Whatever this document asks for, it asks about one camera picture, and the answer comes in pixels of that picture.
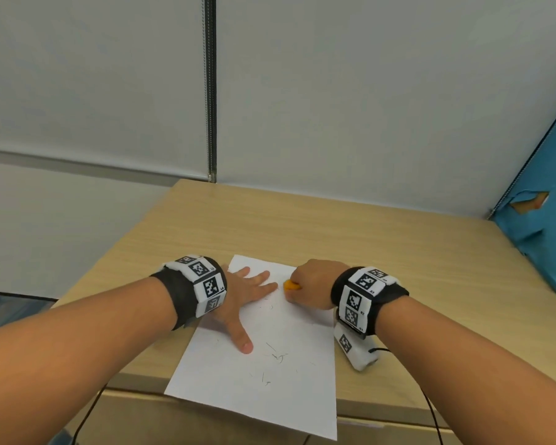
table drawer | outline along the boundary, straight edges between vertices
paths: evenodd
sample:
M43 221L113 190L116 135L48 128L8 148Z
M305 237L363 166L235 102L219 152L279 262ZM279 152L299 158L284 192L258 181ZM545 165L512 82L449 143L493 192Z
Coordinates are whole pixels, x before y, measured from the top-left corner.
M84 407L70 421L66 429L71 434L74 434L87 410L88 406ZM185 400L106 390L82 426L78 443L302 445L307 436L235 412Z
M449 429L441 429L444 445L461 445ZM439 445L435 428L401 423L377 422L338 417L338 444L343 445ZM305 445L333 445L312 436Z

fingernail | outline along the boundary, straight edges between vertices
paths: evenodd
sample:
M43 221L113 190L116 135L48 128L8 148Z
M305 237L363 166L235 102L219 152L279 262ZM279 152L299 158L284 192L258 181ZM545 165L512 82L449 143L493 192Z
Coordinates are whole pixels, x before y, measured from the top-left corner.
M247 342L245 345L241 347L241 351L245 354L249 354L253 351L253 344L251 342Z

wristband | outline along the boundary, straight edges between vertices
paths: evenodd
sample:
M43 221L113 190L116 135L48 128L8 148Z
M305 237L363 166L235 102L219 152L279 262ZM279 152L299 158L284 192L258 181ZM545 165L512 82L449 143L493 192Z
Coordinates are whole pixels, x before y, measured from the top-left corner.
M163 264L151 276L160 280L173 302L177 323L173 330L220 306L226 295L226 276L218 263L189 254Z
M375 334L381 307L410 293L397 278L375 267L354 267L342 273L331 288L338 321L363 339Z

left hand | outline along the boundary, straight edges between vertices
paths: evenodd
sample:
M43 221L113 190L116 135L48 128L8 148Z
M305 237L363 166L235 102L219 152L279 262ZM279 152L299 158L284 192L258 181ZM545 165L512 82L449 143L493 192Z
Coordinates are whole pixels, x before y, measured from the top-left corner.
M252 278L246 278L245 276L250 271L249 267L245 267L235 273L230 273L226 265L223 265L222 269L225 272L227 282L225 301L214 309L211 314L217 320L223 322L230 335L230 339L239 351L249 354L253 351L253 344L239 320L241 306L271 294L278 289L278 284L273 282L261 285L270 277L270 272L268 271Z

table top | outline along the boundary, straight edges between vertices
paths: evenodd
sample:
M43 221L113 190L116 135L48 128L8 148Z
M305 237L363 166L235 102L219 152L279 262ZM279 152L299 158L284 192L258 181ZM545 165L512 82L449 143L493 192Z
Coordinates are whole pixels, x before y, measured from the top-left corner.
M234 254L296 266L314 257L374 265L411 296L556 380L556 294L493 222L181 180L56 304L150 275L162 262ZM110 382L163 393L195 325L153 344ZM392 355L356 372L335 345L339 415L432 424Z

